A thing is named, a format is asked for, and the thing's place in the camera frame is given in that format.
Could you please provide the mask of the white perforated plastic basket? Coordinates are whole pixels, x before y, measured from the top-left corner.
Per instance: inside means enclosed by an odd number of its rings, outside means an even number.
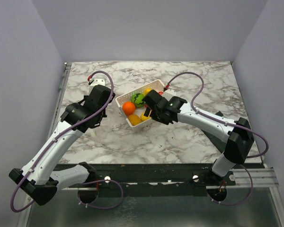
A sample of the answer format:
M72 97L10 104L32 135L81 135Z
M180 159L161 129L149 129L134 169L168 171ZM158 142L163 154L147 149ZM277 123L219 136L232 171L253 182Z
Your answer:
M154 122L151 117L147 116L141 119L141 116L147 109L147 106L142 102L142 99L144 98L144 92L147 89L149 91L153 89L156 92L160 93L163 92L164 87L165 85L163 84L163 82L157 79L151 83L148 83L115 98L120 112L126 119L130 128L132 128L134 131L140 131L143 127Z

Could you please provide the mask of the green toy watermelon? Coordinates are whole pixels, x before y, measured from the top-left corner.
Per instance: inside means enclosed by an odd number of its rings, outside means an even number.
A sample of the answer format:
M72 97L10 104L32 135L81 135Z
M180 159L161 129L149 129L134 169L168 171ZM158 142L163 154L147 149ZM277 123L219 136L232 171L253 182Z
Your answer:
M144 95L142 93L134 93L131 96L131 102L135 105L136 108L141 108L144 106Z

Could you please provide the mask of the orange toy fruit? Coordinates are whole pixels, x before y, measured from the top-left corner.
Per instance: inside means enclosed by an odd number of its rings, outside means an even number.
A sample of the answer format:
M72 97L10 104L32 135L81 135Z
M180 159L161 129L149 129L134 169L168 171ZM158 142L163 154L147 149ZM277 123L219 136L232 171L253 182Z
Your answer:
M123 110L123 112L125 113L126 116L129 116L131 114L134 114L136 107L135 107L134 103L128 101L128 102L125 102L123 104L122 110Z

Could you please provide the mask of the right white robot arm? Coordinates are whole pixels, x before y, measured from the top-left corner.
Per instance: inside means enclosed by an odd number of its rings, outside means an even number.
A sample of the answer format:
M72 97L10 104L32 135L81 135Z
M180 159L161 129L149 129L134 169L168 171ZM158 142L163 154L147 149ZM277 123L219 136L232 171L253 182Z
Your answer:
M235 121L202 113L180 97L173 96L167 100L155 90L151 90L143 98L143 102L153 120L166 125L175 122L189 124L226 144L224 151L209 170L208 180L211 184L219 185L235 165L244 164L255 140L248 120L239 118Z

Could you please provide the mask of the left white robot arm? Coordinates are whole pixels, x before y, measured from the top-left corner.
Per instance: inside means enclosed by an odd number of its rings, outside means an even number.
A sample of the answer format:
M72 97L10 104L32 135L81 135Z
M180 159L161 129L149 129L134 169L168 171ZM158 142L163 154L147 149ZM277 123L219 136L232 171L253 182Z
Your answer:
M17 188L42 206L58 190L75 184L91 186L95 181L95 169L86 162L60 171L56 171L55 167L87 129L100 126L106 116L105 108L114 97L112 89L95 85L83 100L68 105L53 134L38 153L22 168L13 168L9 173L9 178L17 184Z

